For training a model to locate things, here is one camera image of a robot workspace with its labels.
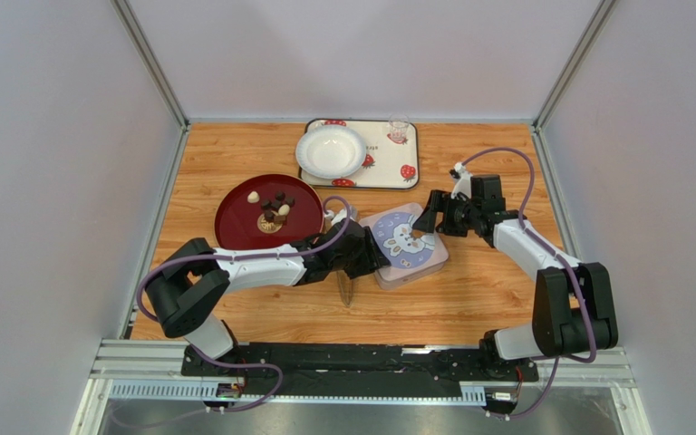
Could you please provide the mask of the metal serving tongs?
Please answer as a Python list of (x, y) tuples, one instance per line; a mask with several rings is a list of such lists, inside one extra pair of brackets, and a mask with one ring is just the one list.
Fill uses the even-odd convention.
[(351, 308), (354, 300), (354, 282), (344, 271), (336, 272), (336, 278), (341, 301), (346, 308)]

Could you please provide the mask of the silver tin lid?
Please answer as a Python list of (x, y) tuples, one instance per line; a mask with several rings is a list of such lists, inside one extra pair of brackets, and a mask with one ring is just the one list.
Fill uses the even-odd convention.
[(447, 257), (449, 252), (437, 234), (416, 236), (411, 224), (419, 217), (423, 207), (408, 203), (382, 213), (359, 220), (368, 227), (381, 252), (391, 261), (399, 256)]

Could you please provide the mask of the pink chocolate tin box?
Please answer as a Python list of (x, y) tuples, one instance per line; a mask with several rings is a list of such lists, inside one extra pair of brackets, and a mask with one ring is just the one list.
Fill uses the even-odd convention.
[(439, 272), (448, 260), (447, 257), (399, 256), (389, 266), (376, 271), (374, 278), (381, 289), (393, 290)]

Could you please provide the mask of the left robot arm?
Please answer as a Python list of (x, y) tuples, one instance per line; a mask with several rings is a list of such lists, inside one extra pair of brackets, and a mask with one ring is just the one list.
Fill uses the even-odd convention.
[(310, 285), (337, 271), (354, 279), (390, 263), (372, 231), (350, 218), (324, 234), (267, 249), (232, 251), (194, 238), (142, 279), (136, 298), (150, 302), (141, 312), (165, 337), (183, 338), (217, 359), (235, 345), (213, 314), (223, 296), (270, 285)]

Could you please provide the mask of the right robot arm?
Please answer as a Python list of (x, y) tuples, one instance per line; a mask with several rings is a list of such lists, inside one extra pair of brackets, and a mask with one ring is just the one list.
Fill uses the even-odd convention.
[(473, 233), (512, 259), (534, 282), (531, 321), (485, 337), (499, 358), (573, 357), (591, 362), (598, 351), (617, 345), (607, 268), (552, 246), (521, 211), (509, 210), (498, 175), (462, 177), (450, 193), (433, 190), (412, 227), (449, 237)]

